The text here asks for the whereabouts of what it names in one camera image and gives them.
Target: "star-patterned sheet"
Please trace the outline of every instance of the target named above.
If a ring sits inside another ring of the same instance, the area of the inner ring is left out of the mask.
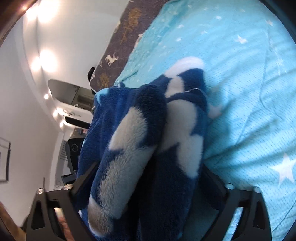
[[[115,84],[137,88],[187,56],[205,62],[206,165],[239,188],[260,187],[272,239],[282,241],[296,218],[295,43],[258,0],[170,1]],[[197,189],[182,239],[200,240],[216,214]]]

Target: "screw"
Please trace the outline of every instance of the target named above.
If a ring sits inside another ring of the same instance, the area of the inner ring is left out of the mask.
[[[261,190],[260,190],[259,187],[254,187],[253,190],[254,190],[254,192],[256,192],[256,193],[261,193]]]
[[[231,184],[231,183],[226,183],[226,184],[225,184],[225,187],[226,187],[227,189],[229,189],[229,190],[233,190],[233,189],[234,189],[234,185]]]
[[[73,185],[72,184],[66,184],[65,186],[63,186],[63,189],[64,190],[70,190],[73,188]]]
[[[39,188],[39,189],[37,190],[37,194],[42,194],[42,193],[44,193],[44,188]]]

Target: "turquoise blanket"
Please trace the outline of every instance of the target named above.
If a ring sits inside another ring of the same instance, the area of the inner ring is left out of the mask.
[[[205,164],[238,188],[260,187],[273,241],[282,241],[296,218],[295,43],[258,0],[170,1],[115,84],[150,83],[187,56],[205,62]],[[197,189],[183,240],[200,240],[215,215]]]

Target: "speaker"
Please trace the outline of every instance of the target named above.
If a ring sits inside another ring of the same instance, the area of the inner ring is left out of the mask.
[[[82,138],[73,138],[69,139],[66,143],[66,154],[69,163],[69,168],[72,174],[77,172],[78,169],[78,160],[84,137]]]

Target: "fluffy blanket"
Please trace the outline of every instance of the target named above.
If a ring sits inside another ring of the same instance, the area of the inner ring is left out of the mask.
[[[207,122],[203,62],[179,60],[138,89],[106,88],[95,97],[78,176],[95,161],[78,196],[97,240],[178,240],[190,208]]]

